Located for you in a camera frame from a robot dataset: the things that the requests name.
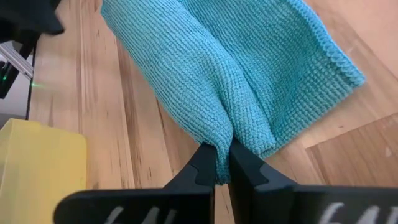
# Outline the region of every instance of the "yellow sponge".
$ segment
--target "yellow sponge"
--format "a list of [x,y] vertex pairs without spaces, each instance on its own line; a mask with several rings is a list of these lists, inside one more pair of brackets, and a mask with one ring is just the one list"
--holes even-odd
[[10,119],[0,130],[0,223],[50,224],[62,198],[86,187],[82,135]]

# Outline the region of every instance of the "knit texture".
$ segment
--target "knit texture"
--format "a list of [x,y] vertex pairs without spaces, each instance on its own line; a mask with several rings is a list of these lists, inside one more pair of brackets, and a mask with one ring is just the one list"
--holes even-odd
[[229,181],[235,136],[267,157],[364,83],[301,0],[104,0],[157,98]]

